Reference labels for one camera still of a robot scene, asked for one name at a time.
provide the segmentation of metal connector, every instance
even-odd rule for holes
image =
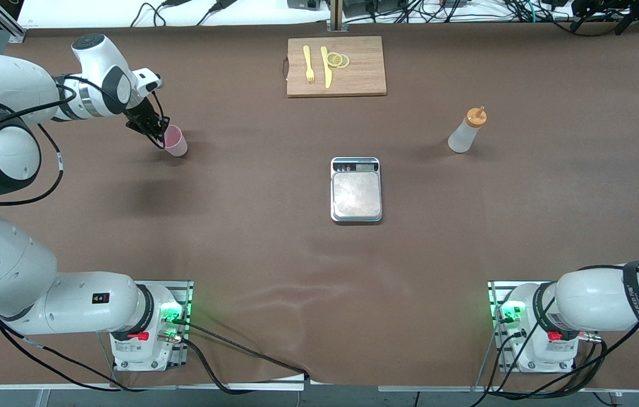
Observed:
[[[170,343],[181,343],[183,340],[183,335],[167,335],[167,334],[159,334],[157,339],[162,342],[170,342]]]
[[[603,338],[600,335],[591,334],[588,332],[578,332],[578,340],[583,340],[590,343],[601,343]]]

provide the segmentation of pink cup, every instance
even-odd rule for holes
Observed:
[[[188,146],[186,145],[186,139],[183,137],[183,133],[178,126],[169,124],[164,132],[164,145],[167,152],[174,157],[181,157],[186,154]]]

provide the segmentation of white bottle body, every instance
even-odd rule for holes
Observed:
[[[448,146],[456,153],[464,153],[470,149],[480,127],[472,127],[464,119],[447,140]]]

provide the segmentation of yellow knife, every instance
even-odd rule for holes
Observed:
[[[329,62],[327,62],[327,47],[321,47],[321,58],[324,61],[324,88],[329,89],[332,85],[332,70],[329,68]]]

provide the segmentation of black strap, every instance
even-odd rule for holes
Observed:
[[[639,322],[638,266],[639,260],[631,261],[623,266],[623,286],[626,289],[628,303]]]

